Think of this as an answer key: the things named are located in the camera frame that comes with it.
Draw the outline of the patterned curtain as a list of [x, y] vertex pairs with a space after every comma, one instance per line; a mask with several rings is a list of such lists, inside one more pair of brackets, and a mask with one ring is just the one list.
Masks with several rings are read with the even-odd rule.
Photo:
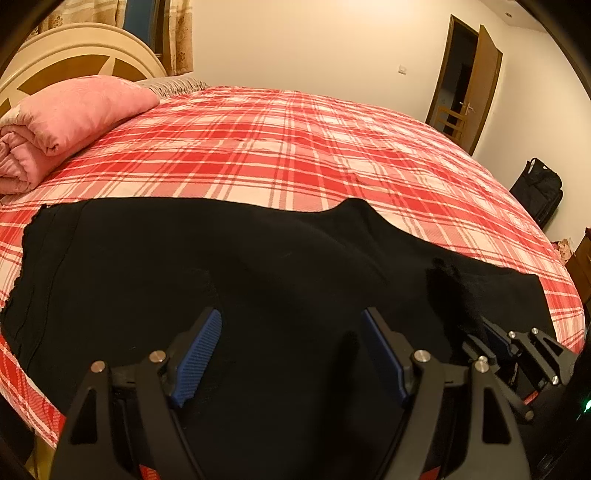
[[154, 52], [169, 75], [193, 70], [191, 0], [66, 0], [29, 35], [73, 23], [102, 23], [127, 31]]

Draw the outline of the black bag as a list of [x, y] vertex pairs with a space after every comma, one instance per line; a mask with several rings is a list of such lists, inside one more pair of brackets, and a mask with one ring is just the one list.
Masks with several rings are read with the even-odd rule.
[[564, 192], [560, 176], [543, 161], [532, 158], [510, 188], [510, 193], [544, 229], [555, 214]]

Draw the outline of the pink folded quilt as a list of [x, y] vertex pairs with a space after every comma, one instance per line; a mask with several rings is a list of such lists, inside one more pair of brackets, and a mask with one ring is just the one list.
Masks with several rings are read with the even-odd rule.
[[159, 103], [150, 89], [104, 75], [64, 80], [23, 99], [1, 117], [1, 193], [35, 189], [66, 159]]

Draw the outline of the black pants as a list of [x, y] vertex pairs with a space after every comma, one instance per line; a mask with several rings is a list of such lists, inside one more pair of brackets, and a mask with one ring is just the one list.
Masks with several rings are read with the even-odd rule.
[[44, 207], [1, 326], [66, 411], [90, 364], [133, 364], [207, 307], [221, 338], [184, 417], [209, 479], [373, 479], [401, 408], [362, 342], [374, 307], [456, 362], [484, 321], [554, 330], [540, 280], [418, 239], [349, 199], [317, 213], [206, 199]]

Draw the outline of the brown wooden door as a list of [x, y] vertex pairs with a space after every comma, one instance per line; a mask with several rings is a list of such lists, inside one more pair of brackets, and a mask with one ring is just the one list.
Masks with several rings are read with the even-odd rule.
[[450, 17], [444, 57], [426, 123], [468, 154], [476, 150], [498, 85], [503, 53], [485, 26]]

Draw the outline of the cream wooden headboard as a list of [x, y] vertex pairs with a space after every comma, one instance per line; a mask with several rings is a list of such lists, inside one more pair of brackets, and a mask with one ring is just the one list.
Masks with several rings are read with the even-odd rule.
[[166, 71], [155, 53], [131, 33], [102, 23], [75, 23], [27, 40], [1, 77], [1, 112], [63, 80], [89, 75], [132, 82]]

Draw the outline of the grey fringed blanket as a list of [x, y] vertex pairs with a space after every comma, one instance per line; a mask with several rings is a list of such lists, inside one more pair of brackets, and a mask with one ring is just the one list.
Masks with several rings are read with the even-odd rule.
[[205, 90], [208, 85], [200, 80], [194, 72], [177, 76], [166, 76], [139, 80], [137, 85], [151, 90], [160, 99], [168, 99], [178, 95], [190, 94]]

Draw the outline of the red plaid bed sheet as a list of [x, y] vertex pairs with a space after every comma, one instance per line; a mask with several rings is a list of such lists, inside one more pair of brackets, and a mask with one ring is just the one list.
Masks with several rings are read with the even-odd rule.
[[[206, 199], [317, 213], [349, 199], [391, 225], [446, 250], [522, 274], [544, 290], [554, 330], [578, 355], [566, 387], [538, 395], [537, 417], [520, 421], [532, 475], [549, 451], [567, 447], [562, 479], [586, 478], [574, 419], [588, 420], [585, 320], [556, 251], [490, 172], [433, 128], [392, 110], [296, 91], [214, 87], [160, 99], [61, 163], [33, 190], [1, 193], [1, 313], [21, 273], [23, 235], [44, 207], [110, 198]], [[55, 449], [66, 422], [21, 368], [9, 390]]]

